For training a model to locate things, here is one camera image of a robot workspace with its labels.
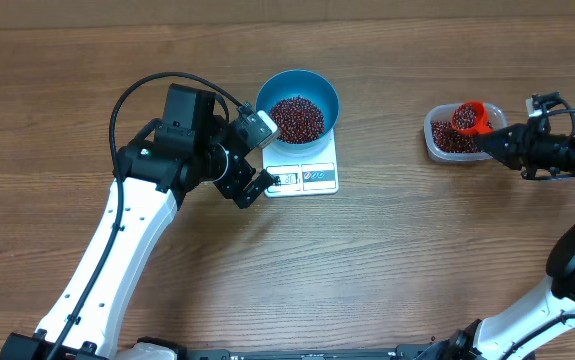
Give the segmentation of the orange scoop with blue handle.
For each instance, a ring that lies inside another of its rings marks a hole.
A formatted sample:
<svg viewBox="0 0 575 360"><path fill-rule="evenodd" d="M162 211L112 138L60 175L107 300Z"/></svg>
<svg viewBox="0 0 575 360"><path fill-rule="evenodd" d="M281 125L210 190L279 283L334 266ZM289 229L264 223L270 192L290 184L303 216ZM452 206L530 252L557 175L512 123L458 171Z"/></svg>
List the orange scoop with blue handle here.
<svg viewBox="0 0 575 360"><path fill-rule="evenodd" d="M486 107L477 101L458 106L452 115L451 127L463 136L484 135L493 131Z"/></svg>

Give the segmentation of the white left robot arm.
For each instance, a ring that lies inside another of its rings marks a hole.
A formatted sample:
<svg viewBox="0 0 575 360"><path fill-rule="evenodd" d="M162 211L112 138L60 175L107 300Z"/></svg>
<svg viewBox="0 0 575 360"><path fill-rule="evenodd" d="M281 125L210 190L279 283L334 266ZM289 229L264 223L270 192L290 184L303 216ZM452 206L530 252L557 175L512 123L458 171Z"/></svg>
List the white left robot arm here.
<svg viewBox="0 0 575 360"><path fill-rule="evenodd" d="M245 157L279 134L249 103L217 115L223 93L173 84L165 108L116 154L103 216L63 294L33 335L10 334L3 359L116 359L125 312L144 267L185 196L202 182L249 207L275 176Z"/></svg>

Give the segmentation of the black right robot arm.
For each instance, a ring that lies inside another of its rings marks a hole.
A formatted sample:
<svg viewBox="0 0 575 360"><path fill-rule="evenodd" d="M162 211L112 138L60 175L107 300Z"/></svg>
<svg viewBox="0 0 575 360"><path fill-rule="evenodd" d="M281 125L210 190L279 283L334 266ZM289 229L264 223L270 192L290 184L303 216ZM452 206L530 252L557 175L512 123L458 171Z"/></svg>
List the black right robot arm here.
<svg viewBox="0 0 575 360"><path fill-rule="evenodd" d="M559 93L532 95L528 120L478 136L478 147L525 180L575 177L575 108ZM419 359L532 359L575 328L575 224L558 240L545 278L503 312L428 345Z"/></svg>

